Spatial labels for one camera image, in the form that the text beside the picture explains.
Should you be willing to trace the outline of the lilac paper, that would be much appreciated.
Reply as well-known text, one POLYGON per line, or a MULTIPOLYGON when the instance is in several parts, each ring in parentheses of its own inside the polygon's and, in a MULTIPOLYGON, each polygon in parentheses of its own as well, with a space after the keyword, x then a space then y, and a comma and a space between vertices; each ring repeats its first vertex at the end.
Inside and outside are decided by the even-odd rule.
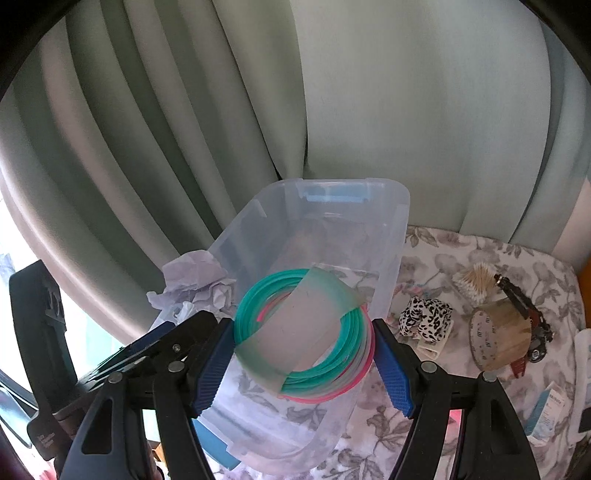
POLYGON ((185 253, 165 264, 162 273, 164 290, 146 294, 150 305, 159 311, 150 330, 165 322, 178 325, 199 311, 212 313, 217 320, 235 317, 235 279, 208 251, 185 253))

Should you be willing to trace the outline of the leopard print scrunchie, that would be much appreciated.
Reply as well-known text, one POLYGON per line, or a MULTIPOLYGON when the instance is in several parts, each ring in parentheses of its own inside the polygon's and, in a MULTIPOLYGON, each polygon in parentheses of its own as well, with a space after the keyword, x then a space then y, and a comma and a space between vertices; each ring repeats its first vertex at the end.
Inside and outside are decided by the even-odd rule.
POLYGON ((435 344, 444 339, 452 323, 453 308, 439 299, 413 297, 399 317, 404 337, 435 344))

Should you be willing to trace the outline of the teal pink filament coil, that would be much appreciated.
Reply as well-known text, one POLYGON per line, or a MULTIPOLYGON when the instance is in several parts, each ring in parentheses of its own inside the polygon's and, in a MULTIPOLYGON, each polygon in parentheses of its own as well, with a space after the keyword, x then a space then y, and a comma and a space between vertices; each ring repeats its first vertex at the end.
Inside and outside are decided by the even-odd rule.
POLYGON ((375 348, 363 300, 317 267, 264 277, 235 314, 235 355, 242 368, 266 392, 294 402, 327 402, 354 389, 375 348))

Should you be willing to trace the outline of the floral grey table cloth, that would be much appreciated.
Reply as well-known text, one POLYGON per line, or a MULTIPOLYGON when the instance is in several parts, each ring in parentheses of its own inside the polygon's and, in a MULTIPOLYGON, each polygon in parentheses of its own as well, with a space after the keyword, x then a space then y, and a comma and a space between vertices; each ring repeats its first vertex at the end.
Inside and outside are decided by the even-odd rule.
MULTIPOLYGON (((585 326, 583 301, 573 267, 548 254, 518 244, 435 228, 408 227, 399 284, 394 291, 389 323, 411 297, 438 298, 454 309, 454 325, 438 362, 451 374, 475 377, 469 343, 472 304, 454 288, 453 276, 475 263, 487 263, 508 277, 531 298, 553 331, 545 359, 529 364, 517 378, 510 368, 498 377, 522 421, 526 421, 542 391, 550 384, 575 393, 575 336, 585 326)), ((389 477, 411 423, 394 409, 376 369, 363 384, 358 405, 346 432, 328 458, 304 479, 386 479, 389 477)))

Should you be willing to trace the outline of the red hair claw clip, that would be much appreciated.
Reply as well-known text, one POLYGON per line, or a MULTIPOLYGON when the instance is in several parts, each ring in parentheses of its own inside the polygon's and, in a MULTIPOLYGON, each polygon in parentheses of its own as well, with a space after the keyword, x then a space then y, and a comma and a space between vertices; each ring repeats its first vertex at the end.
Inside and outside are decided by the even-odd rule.
POLYGON ((546 323, 535 307, 525 309, 525 317, 519 325, 517 346, 510 368, 515 378, 525 375, 529 363, 538 363, 546 355, 546 323))

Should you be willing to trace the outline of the cotton swab bundle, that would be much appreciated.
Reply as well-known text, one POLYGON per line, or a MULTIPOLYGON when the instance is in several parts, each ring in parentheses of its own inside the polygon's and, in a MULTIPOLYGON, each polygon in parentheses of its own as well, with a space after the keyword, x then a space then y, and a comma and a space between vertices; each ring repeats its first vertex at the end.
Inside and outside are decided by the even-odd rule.
POLYGON ((458 292, 474 305, 483 304, 496 286, 495 270, 483 262, 457 272, 452 277, 458 292))

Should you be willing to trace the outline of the small white blue box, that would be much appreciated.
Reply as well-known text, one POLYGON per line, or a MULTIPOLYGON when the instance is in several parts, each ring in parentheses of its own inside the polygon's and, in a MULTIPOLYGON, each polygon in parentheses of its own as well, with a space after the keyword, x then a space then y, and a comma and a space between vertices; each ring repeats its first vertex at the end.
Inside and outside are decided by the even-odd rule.
POLYGON ((525 424, 528 441, 536 447, 544 446, 555 433, 567 396, 556 382, 551 382, 541 393, 525 424))

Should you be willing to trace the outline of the black toy car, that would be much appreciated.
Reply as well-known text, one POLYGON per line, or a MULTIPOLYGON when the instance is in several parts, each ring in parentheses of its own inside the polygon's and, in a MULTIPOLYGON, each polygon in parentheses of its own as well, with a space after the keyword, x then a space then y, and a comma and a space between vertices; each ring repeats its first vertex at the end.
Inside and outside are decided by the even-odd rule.
POLYGON ((531 341, 527 352, 528 360, 531 363, 541 362, 547 355, 547 344, 554 338, 549 323, 520 287, 501 274, 495 274, 494 279, 497 287, 504 292, 521 316, 530 322, 531 341))

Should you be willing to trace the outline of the clear plastic storage bin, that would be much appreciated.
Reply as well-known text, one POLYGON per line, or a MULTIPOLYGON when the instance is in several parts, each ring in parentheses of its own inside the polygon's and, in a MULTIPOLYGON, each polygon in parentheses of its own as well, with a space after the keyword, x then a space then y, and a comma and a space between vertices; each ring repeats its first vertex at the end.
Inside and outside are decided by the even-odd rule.
MULTIPOLYGON (((393 180, 280 181, 253 197, 206 251, 235 279, 235 314, 264 277, 317 267, 356 291, 372 325, 390 312, 409 210, 408 189, 393 180)), ((233 350, 211 407, 197 419, 198 437, 226 467, 310 471, 341 440, 367 374, 335 399, 299 403, 263 390, 233 350)))

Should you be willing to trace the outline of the pale green curtain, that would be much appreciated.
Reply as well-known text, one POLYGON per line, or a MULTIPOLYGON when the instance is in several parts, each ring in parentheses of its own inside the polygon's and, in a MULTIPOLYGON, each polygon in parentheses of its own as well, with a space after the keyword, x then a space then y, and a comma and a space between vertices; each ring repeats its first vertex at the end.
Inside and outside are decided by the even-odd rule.
POLYGON ((278 180, 387 178, 414 225, 590 257, 586 1, 5 1, 1 192, 128 342, 161 268, 278 180))

